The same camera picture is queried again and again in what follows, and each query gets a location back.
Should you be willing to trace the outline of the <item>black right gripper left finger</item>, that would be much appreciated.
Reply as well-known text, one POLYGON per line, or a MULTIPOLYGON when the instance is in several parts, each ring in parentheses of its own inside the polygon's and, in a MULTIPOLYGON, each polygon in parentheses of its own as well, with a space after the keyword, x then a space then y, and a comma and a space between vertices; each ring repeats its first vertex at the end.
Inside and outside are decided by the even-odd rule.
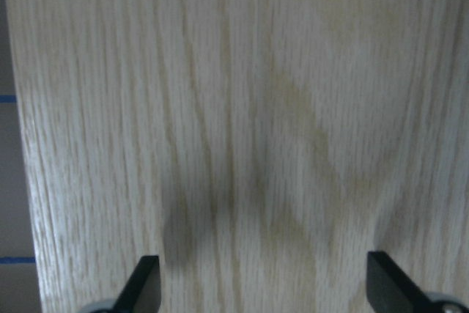
POLYGON ((162 302, 158 255, 141 257, 110 312, 158 312, 162 302))

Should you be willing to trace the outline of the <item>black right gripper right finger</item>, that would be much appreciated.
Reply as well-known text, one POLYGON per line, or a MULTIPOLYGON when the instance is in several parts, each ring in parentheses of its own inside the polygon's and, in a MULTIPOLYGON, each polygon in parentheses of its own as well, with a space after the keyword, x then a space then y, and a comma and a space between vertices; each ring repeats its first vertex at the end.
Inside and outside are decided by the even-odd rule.
POLYGON ((374 312, 467 312, 468 305, 437 292, 424 292, 384 251, 366 256, 366 298, 374 312))

